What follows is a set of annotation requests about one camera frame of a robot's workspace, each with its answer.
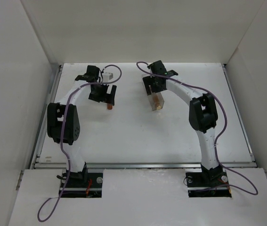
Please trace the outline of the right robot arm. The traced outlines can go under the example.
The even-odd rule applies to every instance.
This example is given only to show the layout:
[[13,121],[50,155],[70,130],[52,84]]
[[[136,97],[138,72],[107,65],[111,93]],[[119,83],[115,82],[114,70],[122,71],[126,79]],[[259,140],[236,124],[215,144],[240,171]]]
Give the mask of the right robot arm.
[[188,120],[196,131],[201,150],[200,181],[212,185],[223,173],[215,153],[215,127],[218,112],[214,96],[202,88],[184,85],[178,73],[174,70],[167,71],[161,60],[147,64],[147,68],[148,75],[143,77],[147,95],[168,90],[188,105]]

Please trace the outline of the light engraved wood block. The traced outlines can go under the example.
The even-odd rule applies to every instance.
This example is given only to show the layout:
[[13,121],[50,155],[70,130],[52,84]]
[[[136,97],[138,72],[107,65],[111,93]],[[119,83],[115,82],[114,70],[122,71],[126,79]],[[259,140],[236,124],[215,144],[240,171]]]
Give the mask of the light engraved wood block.
[[157,94],[153,94],[152,95],[152,99],[153,99],[153,109],[154,110],[160,110],[161,109],[161,103],[159,100],[159,97],[157,96]]

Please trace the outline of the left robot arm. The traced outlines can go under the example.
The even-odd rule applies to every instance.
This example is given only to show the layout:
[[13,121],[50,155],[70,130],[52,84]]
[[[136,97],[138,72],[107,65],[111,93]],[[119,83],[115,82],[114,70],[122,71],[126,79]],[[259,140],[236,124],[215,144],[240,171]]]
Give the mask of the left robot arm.
[[47,134],[60,145],[67,159],[66,172],[59,176],[65,187],[86,186],[92,181],[82,153],[74,142],[81,132],[78,106],[84,99],[114,106],[116,80],[113,73],[94,65],[88,65],[83,75],[78,75],[71,89],[55,103],[47,107]]

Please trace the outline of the orange wood cylinder block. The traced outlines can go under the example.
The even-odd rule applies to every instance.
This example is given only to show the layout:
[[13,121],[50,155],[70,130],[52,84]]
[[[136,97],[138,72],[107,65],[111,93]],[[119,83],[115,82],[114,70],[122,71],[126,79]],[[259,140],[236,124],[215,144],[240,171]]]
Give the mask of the orange wood cylinder block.
[[112,110],[113,109],[113,105],[112,104],[107,104],[107,109],[108,110]]

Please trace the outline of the clear plastic box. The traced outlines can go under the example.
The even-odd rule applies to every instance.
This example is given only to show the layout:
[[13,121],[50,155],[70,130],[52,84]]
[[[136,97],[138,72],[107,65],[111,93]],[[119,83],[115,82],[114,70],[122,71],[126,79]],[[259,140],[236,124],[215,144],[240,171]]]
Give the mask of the clear plastic box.
[[159,86],[155,82],[155,77],[142,74],[142,82],[153,111],[161,110],[164,106],[164,99]]

